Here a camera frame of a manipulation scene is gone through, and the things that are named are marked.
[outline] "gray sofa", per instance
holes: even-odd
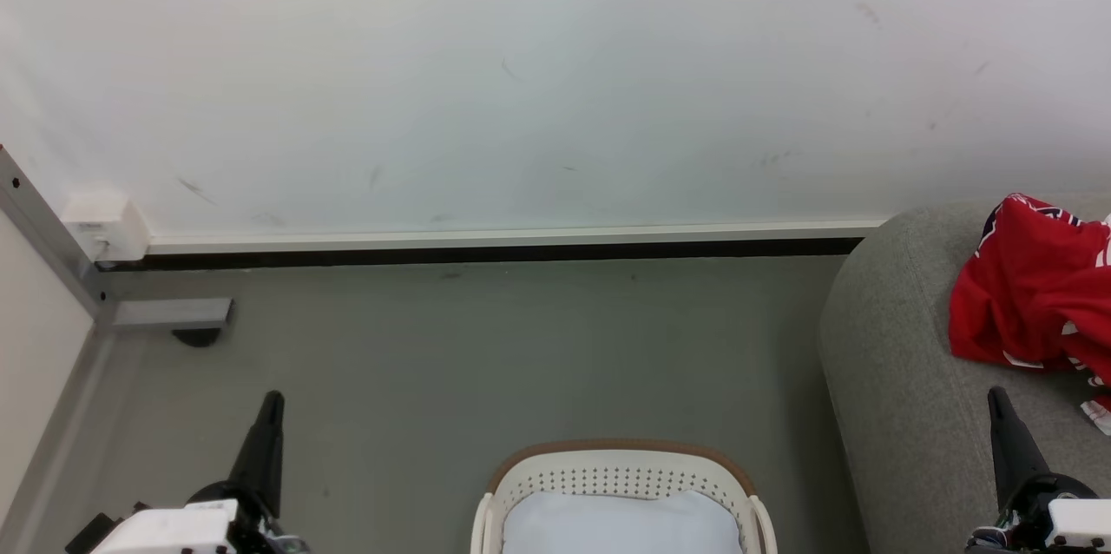
[[[1108,195],[1048,195],[1103,219]],[[1079,404],[1080,373],[949,354],[949,294],[995,202],[914,209],[864,239],[834,281],[821,356],[873,554],[962,551],[995,518],[988,389],[1007,389],[1051,470],[1111,496],[1111,436]]]

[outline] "white plastic basket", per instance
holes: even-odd
[[[506,516],[539,491],[655,500],[688,490],[732,513],[744,554],[777,554],[771,517],[740,467],[707,447],[643,440],[559,442],[517,452],[479,503],[471,554],[501,554]]]

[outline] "wall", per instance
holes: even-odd
[[[1111,0],[0,0],[0,134],[156,238],[1107,189]]]
[[[92,318],[0,213],[0,524]]]

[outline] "white electrical box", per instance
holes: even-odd
[[[139,209],[117,191],[73,195],[62,213],[62,224],[91,261],[139,261],[150,245]]]

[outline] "gray floor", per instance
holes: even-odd
[[[89,511],[181,504],[226,475],[268,389],[286,412],[282,524],[320,553],[464,552],[500,460],[654,436],[725,451],[782,552],[865,552],[817,318],[840,258],[122,274],[132,296],[234,296],[207,351],[138,373]]]

